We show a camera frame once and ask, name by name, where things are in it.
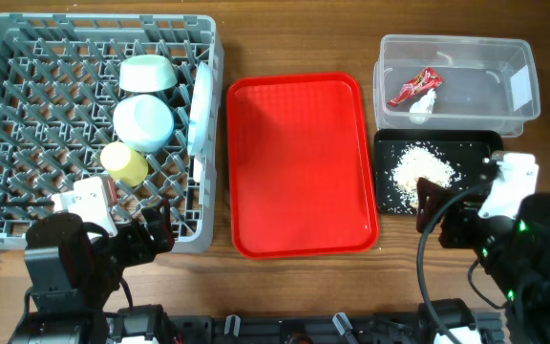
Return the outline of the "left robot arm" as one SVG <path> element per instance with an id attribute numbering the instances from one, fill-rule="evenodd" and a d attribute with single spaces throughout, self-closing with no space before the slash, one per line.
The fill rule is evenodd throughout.
<path id="1" fill-rule="evenodd" d="M 27 231 L 24 261 L 32 286 L 12 343 L 181 343 L 183 336 L 161 305 L 134 303 L 104 309 L 110 295 L 130 288 L 129 267 L 172 250 L 170 205 L 141 211 L 144 220 L 120 226 L 115 237 L 68 212 L 46 217 Z"/>

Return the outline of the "red snack wrapper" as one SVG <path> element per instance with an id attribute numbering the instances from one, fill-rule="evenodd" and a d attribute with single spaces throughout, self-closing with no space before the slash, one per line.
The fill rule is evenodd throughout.
<path id="1" fill-rule="evenodd" d="M 405 100 L 438 88 L 443 82 L 443 77 L 434 68 L 426 67 L 414 78 L 404 83 L 398 95 L 392 98 L 388 104 L 397 107 Z"/>

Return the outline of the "light blue plate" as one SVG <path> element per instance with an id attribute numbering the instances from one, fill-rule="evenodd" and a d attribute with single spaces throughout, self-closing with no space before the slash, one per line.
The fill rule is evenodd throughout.
<path id="1" fill-rule="evenodd" d="M 190 156 L 198 155 L 207 140 L 213 82 L 211 68 L 201 62 L 196 73 L 190 107 L 187 146 Z"/>

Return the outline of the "white plastic fork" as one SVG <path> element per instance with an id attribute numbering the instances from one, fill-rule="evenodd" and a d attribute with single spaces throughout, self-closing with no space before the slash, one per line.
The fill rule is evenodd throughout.
<path id="1" fill-rule="evenodd" d="M 201 183 L 203 179 L 203 170 L 205 167 L 206 158 L 202 154 L 194 156 L 193 164 L 193 180 L 196 183 Z"/>

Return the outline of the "white tissue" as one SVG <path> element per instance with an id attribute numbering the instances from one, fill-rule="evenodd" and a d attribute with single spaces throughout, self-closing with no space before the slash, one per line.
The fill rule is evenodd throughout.
<path id="1" fill-rule="evenodd" d="M 424 96 L 416 101 L 410 108 L 410 121 L 414 124 L 423 124 L 426 122 L 434 109 L 436 100 L 435 89 L 430 89 Z"/>

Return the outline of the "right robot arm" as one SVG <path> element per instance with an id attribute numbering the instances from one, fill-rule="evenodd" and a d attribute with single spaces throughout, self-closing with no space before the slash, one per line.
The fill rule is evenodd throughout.
<path id="1" fill-rule="evenodd" d="M 506 298 L 512 341 L 550 343 L 550 193 L 525 197 L 513 218 L 482 219 L 487 187 L 453 193 L 420 179 L 417 230 L 428 236 L 439 226 L 442 247 L 475 253 Z"/>

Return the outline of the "yellow plastic cup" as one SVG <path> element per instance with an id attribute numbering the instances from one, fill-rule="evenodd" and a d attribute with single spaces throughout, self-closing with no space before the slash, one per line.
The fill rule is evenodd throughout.
<path id="1" fill-rule="evenodd" d="M 139 185 L 148 175 L 147 160 L 121 141 L 107 144 L 100 151 L 99 160 L 113 180 L 129 186 Z"/>

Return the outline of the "rice and peanut scraps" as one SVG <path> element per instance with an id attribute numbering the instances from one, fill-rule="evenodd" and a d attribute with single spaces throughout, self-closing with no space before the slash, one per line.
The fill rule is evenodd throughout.
<path id="1" fill-rule="evenodd" d="M 438 186 L 451 188 L 465 175 L 458 163 L 444 158 L 433 144 L 403 143 L 400 149 L 391 148 L 392 167 L 385 167 L 378 181 L 384 195 L 380 196 L 381 210 L 387 214 L 414 214 L 418 208 L 417 183 L 424 178 Z"/>

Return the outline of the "green bowl with leftovers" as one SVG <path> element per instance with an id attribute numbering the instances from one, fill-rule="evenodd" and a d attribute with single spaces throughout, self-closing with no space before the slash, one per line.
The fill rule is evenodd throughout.
<path id="1" fill-rule="evenodd" d="M 153 93 L 176 86 L 172 63 L 162 55 L 142 54 L 121 62 L 119 87 L 127 92 Z"/>

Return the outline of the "light blue bowl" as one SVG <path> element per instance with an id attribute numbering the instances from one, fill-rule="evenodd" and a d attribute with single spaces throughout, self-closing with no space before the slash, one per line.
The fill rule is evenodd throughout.
<path id="1" fill-rule="evenodd" d="M 115 107 L 113 125 L 118 138 L 130 148 L 153 153 L 170 139 L 174 119 L 162 100 L 139 95 L 126 98 Z"/>

